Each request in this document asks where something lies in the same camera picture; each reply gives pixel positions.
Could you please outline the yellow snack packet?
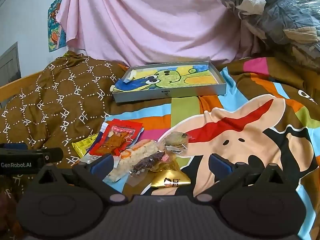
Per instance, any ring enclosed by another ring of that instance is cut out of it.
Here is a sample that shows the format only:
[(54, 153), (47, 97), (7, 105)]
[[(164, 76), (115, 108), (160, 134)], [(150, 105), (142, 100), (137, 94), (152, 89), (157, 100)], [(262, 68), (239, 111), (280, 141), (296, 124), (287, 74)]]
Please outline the yellow snack packet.
[(88, 149), (92, 146), (93, 142), (95, 142), (97, 134), (90, 135), (89, 137), (80, 140), (79, 142), (73, 142), (72, 146), (76, 151), (77, 155), (82, 158), (86, 155)]

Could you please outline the orange white rice cracker pack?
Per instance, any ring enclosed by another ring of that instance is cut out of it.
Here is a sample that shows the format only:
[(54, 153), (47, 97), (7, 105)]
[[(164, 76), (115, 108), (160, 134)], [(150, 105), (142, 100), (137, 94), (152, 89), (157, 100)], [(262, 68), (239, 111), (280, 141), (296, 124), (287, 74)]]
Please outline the orange white rice cracker pack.
[(143, 158), (155, 154), (159, 150), (158, 142), (150, 139), (143, 139), (133, 146), (125, 149), (120, 154), (120, 161), (104, 179), (108, 183), (115, 183), (123, 176), (129, 174), (132, 168)]

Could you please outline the red meat snack packet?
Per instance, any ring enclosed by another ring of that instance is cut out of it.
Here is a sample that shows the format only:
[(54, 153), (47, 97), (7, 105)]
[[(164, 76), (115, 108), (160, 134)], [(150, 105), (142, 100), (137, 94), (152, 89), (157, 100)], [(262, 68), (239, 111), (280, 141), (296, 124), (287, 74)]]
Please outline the red meat snack packet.
[(140, 122), (115, 119), (115, 125), (112, 128), (114, 135), (111, 139), (116, 139), (116, 145), (118, 147), (112, 155), (120, 156), (120, 153), (138, 138), (142, 128), (143, 124)]

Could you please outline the gold foil snack packet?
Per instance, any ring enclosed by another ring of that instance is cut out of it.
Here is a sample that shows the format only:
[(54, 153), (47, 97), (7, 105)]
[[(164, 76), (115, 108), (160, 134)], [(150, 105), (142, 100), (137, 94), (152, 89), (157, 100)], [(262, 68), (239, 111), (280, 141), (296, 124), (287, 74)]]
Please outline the gold foil snack packet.
[(151, 171), (155, 174), (151, 182), (151, 187), (154, 188), (180, 187), (191, 184), (191, 179), (181, 171), (175, 160), (169, 163), (160, 163)]

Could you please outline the dark dried fruit packet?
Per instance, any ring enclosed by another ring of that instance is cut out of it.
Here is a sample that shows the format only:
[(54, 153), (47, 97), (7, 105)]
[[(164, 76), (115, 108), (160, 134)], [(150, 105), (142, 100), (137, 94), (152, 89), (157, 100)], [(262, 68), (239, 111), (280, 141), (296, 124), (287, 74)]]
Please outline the dark dried fruit packet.
[(167, 161), (169, 155), (165, 152), (156, 152), (148, 157), (141, 159), (137, 164), (133, 165), (130, 174), (136, 175), (140, 174), (146, 170), (149, 170), (156, 166), (157, 164)]

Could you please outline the clear round cake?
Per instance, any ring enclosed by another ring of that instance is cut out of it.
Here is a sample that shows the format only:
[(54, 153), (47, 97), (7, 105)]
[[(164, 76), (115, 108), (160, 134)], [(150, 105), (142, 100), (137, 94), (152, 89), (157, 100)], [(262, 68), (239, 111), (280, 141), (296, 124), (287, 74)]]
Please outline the clear round cake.
[(164, 138), (163, 144), (166, 151), (182, 154), (187, 152), (189, 136), (182, 132), (172, 132)]

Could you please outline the white navy sachet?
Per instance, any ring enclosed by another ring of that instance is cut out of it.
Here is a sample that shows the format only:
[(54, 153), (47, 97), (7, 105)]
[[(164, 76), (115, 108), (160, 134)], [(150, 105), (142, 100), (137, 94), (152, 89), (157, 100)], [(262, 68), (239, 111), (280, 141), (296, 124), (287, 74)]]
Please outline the white navy sachet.
[(118, 147), (116, 145), (116, 139), (111, 139), (114, 135), (112, 131), (114, 125), (115, 119), (103, 122), (97, 138), (89, 147), (86, 154), (80, 158), (79, 161), (81, 163), (91, 164), (103, 155), (114, 154), (114, 150)]

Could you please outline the colourful cartoon bed sheet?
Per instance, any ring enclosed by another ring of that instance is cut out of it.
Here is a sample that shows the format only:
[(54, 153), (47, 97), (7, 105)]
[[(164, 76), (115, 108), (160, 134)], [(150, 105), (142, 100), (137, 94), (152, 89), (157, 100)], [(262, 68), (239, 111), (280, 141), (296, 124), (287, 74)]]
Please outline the colourful cartoon bed sheet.
[(224, 95), (114, 104), (103, 122), (143, 124), (141, 139), (161, 140), (171, 132), (189, 134), (187, 152), (178, 158), (191, 184), (178, 189), (151, 187), (149, 174), (137, 186), (121, 178), (111, 186), (134, 194), (194, 197), (214, 185), (209, 156), (256, 167), (276, 163), (293, 182), (306, 219), (302, 239), (319, 239), (319, 90), (309, 90), (306, 74), (274, 57), (232, 62), (220, 67)]

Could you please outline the brown PF patterned quilt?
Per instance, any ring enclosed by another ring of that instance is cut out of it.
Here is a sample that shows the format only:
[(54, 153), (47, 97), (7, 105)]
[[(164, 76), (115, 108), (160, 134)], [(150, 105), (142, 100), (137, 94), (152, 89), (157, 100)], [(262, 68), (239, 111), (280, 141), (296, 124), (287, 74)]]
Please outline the brown PF patterned quilt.
[(1, 142), (25, 143), (30, 149), (59, 147), (59, 168), (79, 160), (72, 143), (100, 131), (115, 101), (110, 88), (126, 67), (69, 51), (21, 88), (1, 109)]

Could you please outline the grey door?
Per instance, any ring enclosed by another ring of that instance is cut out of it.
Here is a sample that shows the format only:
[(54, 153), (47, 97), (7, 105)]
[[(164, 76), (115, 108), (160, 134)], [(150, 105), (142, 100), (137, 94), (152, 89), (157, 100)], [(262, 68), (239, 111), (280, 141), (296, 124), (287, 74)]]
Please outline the grey door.
[(21, 78), (17, 42), (14, 43), (0, 58), (0, 85), (6, 85)]

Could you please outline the grey tray with cartoon liner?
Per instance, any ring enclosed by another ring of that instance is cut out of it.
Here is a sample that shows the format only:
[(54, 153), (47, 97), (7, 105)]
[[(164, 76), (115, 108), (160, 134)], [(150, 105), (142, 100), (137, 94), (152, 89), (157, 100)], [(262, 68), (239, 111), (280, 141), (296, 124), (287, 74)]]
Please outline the grey tray with cartoon liner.
[(172, 62), (130, 68), (110, 91), (117, 103), (224, 95), (226, 82), (210, 62)]

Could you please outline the pink hanging curtain cloth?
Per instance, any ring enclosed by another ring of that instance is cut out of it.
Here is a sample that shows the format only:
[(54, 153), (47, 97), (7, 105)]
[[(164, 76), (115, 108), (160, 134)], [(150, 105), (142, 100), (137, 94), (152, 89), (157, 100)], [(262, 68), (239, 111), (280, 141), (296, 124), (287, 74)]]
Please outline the pink hanging curtain cloth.
[(257, 38), (220, 0), (62, 0), (69, 48), (129, 66), (228, 63), (257, 52)]

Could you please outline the plastic bag of clothes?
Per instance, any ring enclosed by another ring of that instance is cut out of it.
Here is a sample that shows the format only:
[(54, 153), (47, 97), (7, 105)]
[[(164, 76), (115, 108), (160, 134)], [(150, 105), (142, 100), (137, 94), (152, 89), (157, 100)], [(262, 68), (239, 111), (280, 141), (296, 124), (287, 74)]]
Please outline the plastic bag of clothes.
[(319, 70), (319, 0), (220, 0), (268, 47)]

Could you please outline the wooden bed frame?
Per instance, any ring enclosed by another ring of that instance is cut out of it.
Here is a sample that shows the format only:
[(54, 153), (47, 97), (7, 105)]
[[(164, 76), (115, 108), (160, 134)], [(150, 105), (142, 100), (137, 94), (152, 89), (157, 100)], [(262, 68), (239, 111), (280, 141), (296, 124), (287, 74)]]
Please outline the wooden bed frame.
[(12, 96), (18, 94), (22, 88), (28, 87), (36, 82), (42, 72), (37, 72), (32, 75), (17, 79), (0, 87), (0, 101), (5, 101)]

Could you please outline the colourful wall poster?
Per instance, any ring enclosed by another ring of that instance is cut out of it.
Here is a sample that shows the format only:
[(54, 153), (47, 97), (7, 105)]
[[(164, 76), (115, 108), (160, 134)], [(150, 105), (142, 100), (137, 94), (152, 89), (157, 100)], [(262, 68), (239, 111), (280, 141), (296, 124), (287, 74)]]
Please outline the colourful wall poster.
[(66, 33), (62, 29), (56, 16), (60, 10), (62, 0), (54, 0), (48, 9), (48, 50), (49, 52), (66, 46)]

